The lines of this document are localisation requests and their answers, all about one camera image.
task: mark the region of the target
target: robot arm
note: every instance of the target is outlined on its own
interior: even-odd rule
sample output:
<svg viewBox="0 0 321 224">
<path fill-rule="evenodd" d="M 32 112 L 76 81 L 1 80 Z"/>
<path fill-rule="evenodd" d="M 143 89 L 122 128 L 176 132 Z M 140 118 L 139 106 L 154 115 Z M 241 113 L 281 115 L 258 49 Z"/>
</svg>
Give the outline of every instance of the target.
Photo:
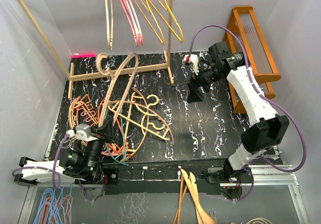
<svg viewBox="0 0 321 224">
<path fill-rule="evenodd" d="M 213 82 L 226 78 L 235 88 L 250 121 L 250 128 L 241 136 L 242 144 L 226 159 L 223 172 L 220 173 L 222 178 L 228 179 L 242 173 L 243 167 L 255 157 L 280 144 L 289 120 L 287 116 L 279 116 L 276 110 L 260 97 L 264 93 L 255 81 L 251 67 L 250 71 L 246 69 L 242 53 L 233 54 L 225 42 L 211 46 L 209 53 L 214 63 L 206 70 L 195 68 L 198 66 L 196 55 L 191 55 L 188 59 L 194 70 L 188 83 L 190 89 L 188 103 L 204 100 L 199 87 L 208 92 Z M 248 78 L 248 72 L 252 75 L 253 83 Z M 259 93 L 253 89 L 252 84 L 256 85 Z"/>
</svg>

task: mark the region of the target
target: gray floor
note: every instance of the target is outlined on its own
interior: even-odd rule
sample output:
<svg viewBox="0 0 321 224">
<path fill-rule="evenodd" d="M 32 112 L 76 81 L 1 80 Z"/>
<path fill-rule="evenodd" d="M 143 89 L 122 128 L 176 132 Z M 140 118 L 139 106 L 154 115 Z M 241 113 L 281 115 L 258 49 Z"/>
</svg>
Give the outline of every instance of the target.
<svg viewBox="0 0 321 224">
<path fill-rule="evenodd" d="M 33 223 L 45 188 L 38 188 L 29 223 Z M 100 189 L 88 190 L 96 196 Z M 121 194 L 103 196 L 94 204 L 87 201 L 79 187 L 72 189 L 72 223 L 172 223 L 178 205 L 178 194 Z M 263 217 L 273 224 L 299 223 L 287 186 L 256 186 L 245 200 L 233 204 L 200 193 L 203 209 L 215 211 L 218 224 L 245 223 Z M 181 223 L 197 223 L 193 201 L 188 194 L 182 206 Z"/>
</svg>

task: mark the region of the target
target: wooden pole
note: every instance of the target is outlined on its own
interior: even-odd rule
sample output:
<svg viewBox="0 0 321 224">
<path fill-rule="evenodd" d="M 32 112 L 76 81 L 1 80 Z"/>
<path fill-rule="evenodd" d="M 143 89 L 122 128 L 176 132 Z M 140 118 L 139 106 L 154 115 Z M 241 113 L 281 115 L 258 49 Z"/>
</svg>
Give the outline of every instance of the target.
<svg viewBox="0 0 321 224">
<path fill-rule="evenodd" d="M 44 42 L 46 43 L 47 47 L 49 48 L 49 50 L 51 51 L 51 53 L 54 55 L 55 59 L 57 60 L 60 68 L 62 69 L 62 71 L 64 72 L 64 74 L 66 75 L 66 77 L 68 78 L 68 80 L 70 80 L 70 74 L 68 72 L 68 70 L 66 69 L 63 61 L 61 60 L 61 58 L 58 56 L 57 52 L 55 51 L 54 47 L 51 45 L 49 39 L 46 37 L 45 33 L 43 32 L 43 30 L 40 28 L 40 25 L 38 24 L 38 22 L 36 21 L 36 18 L 32 15 L 31 11 L 29 10 L 29 8 L 27 7 L 27 4 L 25 3 L 24 0 L 17 0 L 19 5 L 21 6 L 21 8 L 24 10 L 24 12 L 26 13 L 27 17 L 29 18 L 29 20 L 32 22 L 32 24 L 35 26 L 36 30 L 39 32 L 40 36 L 42 37 L 42 39 L 44 40 Z"/>
<path fill-rule="evenodd" d="M 170 9 L 173 12 L 173 0 L 170 0 Z M 169 13 L 169 25 L 172 26 L 172 15 Z M 171 43 L 172 43 L 172 31 L 169 28 L 169 39 L 168 39 L 168 45 L 167 45 L 167 70 L 169 72 L 170 76 L 170 82 L 171 86 L 174 85 L 174 79 L 171 71 Z"/>
</svg>

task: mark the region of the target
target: pink object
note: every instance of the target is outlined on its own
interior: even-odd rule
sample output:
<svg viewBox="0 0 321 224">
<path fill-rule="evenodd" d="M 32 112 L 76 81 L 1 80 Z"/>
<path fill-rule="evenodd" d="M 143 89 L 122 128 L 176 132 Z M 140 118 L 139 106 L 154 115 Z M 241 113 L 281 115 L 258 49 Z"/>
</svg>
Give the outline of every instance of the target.
<svg viewBox="0 0 321 224">
<path fill-rule="evenodd" d="M 96 54 L 81 54 L 81 55 L 72 55 L 71 58 L 80 58 L 80 57 L 96 57 Z"/>
<path fill-rule="evenodd" d="M 119 0 L 119 1 L 125 12 L 131 31 L 133 33 L 135 45 L 138 46 L 139 43 L 143 45 L 141 28 L 139 25 L 139 21 L 138 21 L 135 9 L 131 3 L 131 0 Z"/>
</svg>

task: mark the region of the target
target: metal frame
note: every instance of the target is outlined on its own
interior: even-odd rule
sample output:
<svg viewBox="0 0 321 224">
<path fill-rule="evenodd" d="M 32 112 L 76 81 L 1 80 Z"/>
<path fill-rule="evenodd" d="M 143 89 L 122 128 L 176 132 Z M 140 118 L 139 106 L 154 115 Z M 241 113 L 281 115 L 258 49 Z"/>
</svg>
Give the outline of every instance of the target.
<svg viewBox="0 0 321 224">
<path fill-rule="evenodd" d="M 278 165 L 281 168 L 291 169 L 291 165 Z M 287 185 L 289 188 L 290 195 L 292 197 L 293 205 L 296 210 L 297 217 L 300 224 L 309 224 L 309 219 L 306 214 L 303 201 L 298 189 L 298 182 L 294 173 L 284 173 L 280 172 L 269 165 L 250 165 L 253 176 L 254 185 Z M 222 183 L 221 186 L 229 186 L 229 183 Z M 30 186 L 26 196 L 26 200 L 20 215 L 18 224 L 28 223 L 31 210 L 35 201 L 38 187 L 52 187 L 51 183 L 40 183 L 38 186 Z M 72 187 L 80 188 L 79 185 L 73 184 Z M 89 184 L 86 187 L 101 187 L 98 184 Z"/>
<path fill-rule="evenodd" d="M 56 61 L 58 62 L 58 65 L 60 66 L 60 68 L 62 69 L 62 71 L 66 75 L 66 77 L 68 78 L 68 80 L 69 80 L 68 99 L 69 100 L 71 100 L 71 98 L 72 98 L 72 84 L 73 84 L 73 82 L 106 77 L 106 76 L 100 74 L 99 72 L 74 75 L 73 63 L 71 63 L 71 69 L 70 69 L 70 72 L 69 72 L 67 70 L 67 68 L 65 67 L 63 61 L 61 60 L 61 58 L 57 54 L 56 50 L 52 46 L 52 44 L 49 41 L 48 37 L 46 36 L 44 31 L 41 29 L 41 27 L 38 24 L 36 18 L 33 16 L 31 11 L 29 10 L 26 2 L 24 0 L 17 0 L 17 2 L 21 6 L 21 8 L 24 10 L 24 12 L 26 13 L 27 17 L 30 19 L 30 21 L 33 23 L 34 27 L 39 32 L 40 36 L 44 40 L 44 42 L 47 45 L 48 49 L 51 51 L 51 53 L 55 57 Z M 170 0 L 170 9 L 173 11 L 173 0 Z M 172 26 L 172 15 L 171 14 L 169 14 L 169 25 Z M 173 78 L 172 71 L 171 71 L 171 41 L 172 41 L 172 32 L 169 29 L 169 31 L 168 31 L 167 52 L 164 51 L 165 63 L 159 63 L 159 64 L 154 64 L 154 65 L 149 65 L 149 66 L 141 66 L 141 67 L 138 67 L 136 69 L 136 72 L 139 73 L 139 72 L 147 72 L 147 71 L 156 71 L 156 70 L 167 69 L 168 72 L 169 72 L 169 78 L 170 78 L 171 86 L 173 86 L 174 85 L 174 78 Z M 132 71 L 133 71 L 133 68 L 124 68 L 121 71 L 120 75 L 130 74 Z"/>
</svg>

